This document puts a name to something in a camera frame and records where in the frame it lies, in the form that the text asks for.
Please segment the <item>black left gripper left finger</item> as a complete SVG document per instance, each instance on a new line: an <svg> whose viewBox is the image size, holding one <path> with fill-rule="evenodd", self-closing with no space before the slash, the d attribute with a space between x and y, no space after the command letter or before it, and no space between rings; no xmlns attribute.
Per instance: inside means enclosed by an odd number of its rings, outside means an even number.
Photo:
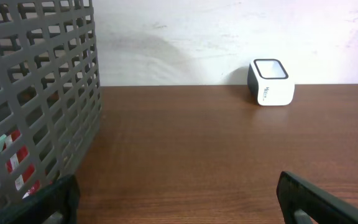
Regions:
<svg viewBox="0 0 358 224"><path fill-rule="evenodd" d="M0 210L0 224L43 223L52 214L62 215L62 223L76 224L80 189L74 175L66 175L22 202Z"/></svg>

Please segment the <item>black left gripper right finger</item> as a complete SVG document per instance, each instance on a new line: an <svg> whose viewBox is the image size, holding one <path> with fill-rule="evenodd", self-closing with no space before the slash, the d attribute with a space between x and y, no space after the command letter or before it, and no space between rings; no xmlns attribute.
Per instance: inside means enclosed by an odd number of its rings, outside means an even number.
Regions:
<svg viewBox="0 0 358 224"><path fill-rule="evenodd" d="M281 172L276 193L286 224L358 223L358 208L291 172Z"/></svg>

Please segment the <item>red chocolate bar wrapper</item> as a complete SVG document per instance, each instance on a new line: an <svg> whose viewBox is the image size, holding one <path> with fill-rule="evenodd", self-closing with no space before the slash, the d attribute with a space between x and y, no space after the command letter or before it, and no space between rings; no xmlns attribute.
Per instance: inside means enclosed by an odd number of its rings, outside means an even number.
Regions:
<svg viewBox="0 0 358 224"><path fill-rule="evenodd" d="M14 130L10 135L6 136L4 139L2 150L5 151L7 148L9 148L15 142L15 140L17 140L20 136L21 136L21 132L18 129ZM28 155L29 152L27 150L27 147L21 146L21 148L17 152L15 152L6 162L6 168L8 173L14 171ZM16 189L20 190L24 186L24 184L29 180L29 178L32 176L34 172L35 172L34 165L30 164L26 168L26 170L15 180ZM35 194L39 190L39 188L40 188L40 181L36 180L33 186L26 191L26 193L23 195L22 198L26 198L32 194Z"/></svg>

